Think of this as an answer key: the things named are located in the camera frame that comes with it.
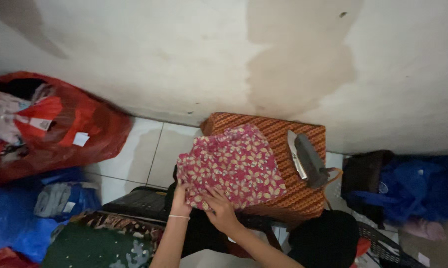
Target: paper tag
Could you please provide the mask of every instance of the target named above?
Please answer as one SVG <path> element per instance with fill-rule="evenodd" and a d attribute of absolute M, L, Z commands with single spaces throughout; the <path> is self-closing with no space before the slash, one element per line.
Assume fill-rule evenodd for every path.
<path fill-rule="evenodd" d="M 77 134 L 75 134 L 75 139 L 73 139 L 73 144 L 83 147 L 89 138 L 88 133 L 77 132 Z"/>
<path fill-rule="evenodd" d="M 75 206 L 74 202 L 67 202 L 67 204 L 63 208 L 63 213 L 70 213 L 70 211 L 72 211 L 74 206 Z"/>
<path fill-rule="evenodd" d="M 423 265 L 425 265 L 426 267 L 430 267 L 430 261 L 429 258 L 424 256 L 423 254 L 421 254 L 419 252 L 419 254 L 417 255 L 417 259 L 419 260 L 420 263 L 422 263 Z"/>
<path fill-rule="evenodd" d="M 48 120 L 48 119 L 41 119 L 41 118 L 31 118 L 29 124 L 31 126 L 34 126 L 38 129 L 47 131 L 48 127 L 50 126 L 50 123 L 52 123 L 52 120 Z"/>

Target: pink floral fabric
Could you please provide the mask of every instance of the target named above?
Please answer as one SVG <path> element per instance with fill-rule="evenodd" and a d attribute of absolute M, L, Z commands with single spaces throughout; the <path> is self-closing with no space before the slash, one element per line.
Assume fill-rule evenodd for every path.
<path fill-rule="evenodd" d="M 190 183 L 186 203 L 210 210 L 205 186 L 222 189 L 235 209 L 260 204 L 286 193 L 285 182 L 267 139 L 255 125 L 229 128 L 224 134 L 198 137 L 188 154 L 179 155 L 177 178 Z"/>

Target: white wall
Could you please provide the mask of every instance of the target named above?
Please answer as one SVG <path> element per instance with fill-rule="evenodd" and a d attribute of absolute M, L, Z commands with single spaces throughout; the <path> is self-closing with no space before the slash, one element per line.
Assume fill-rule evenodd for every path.
<path fill-rule="evenodd" d="M 335 152 L 448 151 L 448 0 L 0 0 L 0 74 L 15 70 L 140 116 L 259 114 L 325 125 Z"/>

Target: white bracelet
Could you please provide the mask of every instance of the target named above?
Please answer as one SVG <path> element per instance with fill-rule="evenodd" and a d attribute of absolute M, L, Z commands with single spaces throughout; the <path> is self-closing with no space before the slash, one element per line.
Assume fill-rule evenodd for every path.
<path fill-rule="evenodd" d="M 186 216 L 176 216 L 176 215 L 169 215 L 168 217 L 186 218 L 186 219 L 188 219 L 188 220 L 191 219 L 191 217 L 186 217 Z"/>

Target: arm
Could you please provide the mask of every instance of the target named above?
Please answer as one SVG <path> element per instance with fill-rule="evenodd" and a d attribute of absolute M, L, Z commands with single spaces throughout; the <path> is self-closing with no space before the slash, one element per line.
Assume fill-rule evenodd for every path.
<path fill-rule="evenodd" d="M 276 248 L 260 240 L 246 229 L 235 216 L 234 208 L 223 191 L 208 188 L 212 196 L 204 200 L 215 211 L 206 211 L 214 226 L 243 247 L 257 262 L 265 268 L 288 267 L 303 268 L 298 262 Z"/>
<path fill-rule="evenodd" d="M 191 207 L 185 204 L 188 185 L 179 185 L 174 190 L 170 215 L 189 217 Z M 182 246 L 186 237 L 188 219 L 170 217 L 166 224 L 161 243 L 149 268 L 178 268 L 181 260 Z"/>

